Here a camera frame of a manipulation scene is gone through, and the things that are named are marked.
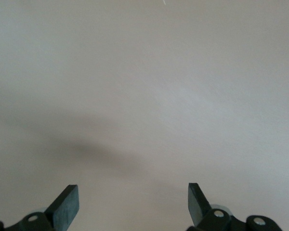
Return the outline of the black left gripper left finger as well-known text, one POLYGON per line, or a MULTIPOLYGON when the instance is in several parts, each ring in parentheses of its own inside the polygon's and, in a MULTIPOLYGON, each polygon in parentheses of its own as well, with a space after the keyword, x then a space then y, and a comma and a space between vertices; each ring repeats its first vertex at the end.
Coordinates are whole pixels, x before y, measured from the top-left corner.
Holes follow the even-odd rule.
POLYGON ((79 211, 79 189, 68 185, 44 212, 33 212, 0 231, 67 231, 79 211))

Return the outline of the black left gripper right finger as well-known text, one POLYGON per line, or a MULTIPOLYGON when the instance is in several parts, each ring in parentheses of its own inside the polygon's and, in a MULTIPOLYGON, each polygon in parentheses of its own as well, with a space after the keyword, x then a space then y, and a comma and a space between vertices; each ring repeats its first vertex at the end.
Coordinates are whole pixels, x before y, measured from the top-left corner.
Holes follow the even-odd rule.
POLYGON ((225 206, 211 205, 199 184, 188 184, 188 210, 193 226, 186 231, 282 231, 272 219, 251 215, 237 219, 225 206))

